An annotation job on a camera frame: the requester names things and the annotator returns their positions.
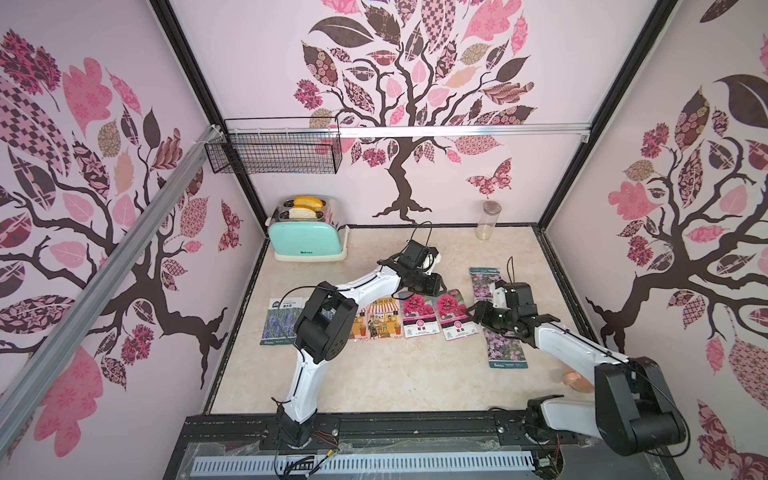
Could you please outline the purple flower packet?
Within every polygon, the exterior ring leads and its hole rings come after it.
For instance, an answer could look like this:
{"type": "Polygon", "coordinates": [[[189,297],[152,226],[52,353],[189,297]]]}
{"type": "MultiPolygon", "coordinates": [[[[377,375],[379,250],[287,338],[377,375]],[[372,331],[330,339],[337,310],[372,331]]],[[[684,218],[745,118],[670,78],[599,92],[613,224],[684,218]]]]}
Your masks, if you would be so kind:
{"type": "Polygon", "coordinates": [[[488,364],[492,369],[527,369],[528,363],[519,340],[483,330],[488,364]]]}
{"type": "Polygon", "coordinates": [[[474,300],[493,301],[495,284],[502,279],[500,270],[491,267],[470,267],[469,274],[474,300]]]}

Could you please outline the pink flower packet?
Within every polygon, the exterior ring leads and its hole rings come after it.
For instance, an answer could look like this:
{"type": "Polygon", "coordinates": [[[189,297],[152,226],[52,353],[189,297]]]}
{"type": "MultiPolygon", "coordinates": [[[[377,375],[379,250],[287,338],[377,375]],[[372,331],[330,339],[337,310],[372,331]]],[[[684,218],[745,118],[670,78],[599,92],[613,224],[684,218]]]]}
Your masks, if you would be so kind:
{"type": "Polygon", "coordinates": [[[461,292],[450,289],[435,301],[437,320],[447,341],[466,338],[478,333],[477,324],[467,314],[461,292]]]}
{"type": "Polygon", "coordinates": [[[441,328],[433,297],[413,294],[401,301],[402,329],[406,338],[434,335],[441,328]]]}

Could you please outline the sunflower shop packet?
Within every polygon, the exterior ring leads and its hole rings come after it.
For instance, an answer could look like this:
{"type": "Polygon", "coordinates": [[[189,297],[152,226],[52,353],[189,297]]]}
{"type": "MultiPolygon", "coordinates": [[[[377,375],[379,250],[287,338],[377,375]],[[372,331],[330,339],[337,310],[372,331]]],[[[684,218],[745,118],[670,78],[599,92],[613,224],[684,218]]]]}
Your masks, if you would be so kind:
{"type": "Polygon", "coordinates": [[[352,323],[351,331],[349,334],[350,340],[358,341],[366,340],[369,338],[367,319],[367,310],[365,308],[359,309],[352,323]]]}
{"type": "Polygon", "coordinates": [[[391,297],[378,299],[368,306],[366,327],[370,339],[391,339],[403,336],[401,303],[391,297]]]}

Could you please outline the lavender packet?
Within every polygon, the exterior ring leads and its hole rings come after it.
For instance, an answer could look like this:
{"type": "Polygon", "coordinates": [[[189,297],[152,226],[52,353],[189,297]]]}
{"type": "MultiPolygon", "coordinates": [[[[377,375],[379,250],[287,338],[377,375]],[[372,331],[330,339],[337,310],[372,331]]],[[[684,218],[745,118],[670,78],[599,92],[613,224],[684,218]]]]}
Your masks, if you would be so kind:
{"type": "Polygon", "coordinates": [[[271,298],[260,340],[261,345],[290,345],[296,338],[295,323],[302,313],[306,299],[303,297],[271,298]]]}

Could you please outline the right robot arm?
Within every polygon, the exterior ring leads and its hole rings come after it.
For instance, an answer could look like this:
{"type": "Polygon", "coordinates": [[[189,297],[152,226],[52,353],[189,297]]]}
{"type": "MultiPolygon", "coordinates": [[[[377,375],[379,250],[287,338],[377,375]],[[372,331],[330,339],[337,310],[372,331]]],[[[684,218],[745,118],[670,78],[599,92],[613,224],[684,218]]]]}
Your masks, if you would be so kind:
{"type": "Polygon", "coordinates": [[[469,318],[557,358],[594,387],[591,401],[562,395],[529,400],[525,424],[534,438],[570,432],[600,439],[620,456],[690,447],[688,422],[654,360],[609,350],[540,313],[526,283],[499,281],[491,292],[489,300],[467,308],[469,318]]]}

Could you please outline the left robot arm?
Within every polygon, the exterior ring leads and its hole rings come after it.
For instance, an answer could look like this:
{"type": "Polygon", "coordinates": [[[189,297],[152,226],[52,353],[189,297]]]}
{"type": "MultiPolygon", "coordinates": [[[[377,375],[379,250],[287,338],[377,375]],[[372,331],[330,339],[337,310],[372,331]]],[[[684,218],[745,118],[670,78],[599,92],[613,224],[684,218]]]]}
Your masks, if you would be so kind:
{"type": "Polygon", "coordinates": [[[440,259],[437,248],[410,240],[401,251],[378,260],[366,275],[314,286],[294,325],[293,379],[287,397],[277,403],[280,436],[288,446],[304,447],[311,441],[325,371],[349,341],[358,310],[402,290],[422,296],[444,293],[444,281],[434,271],[440,259]]]}

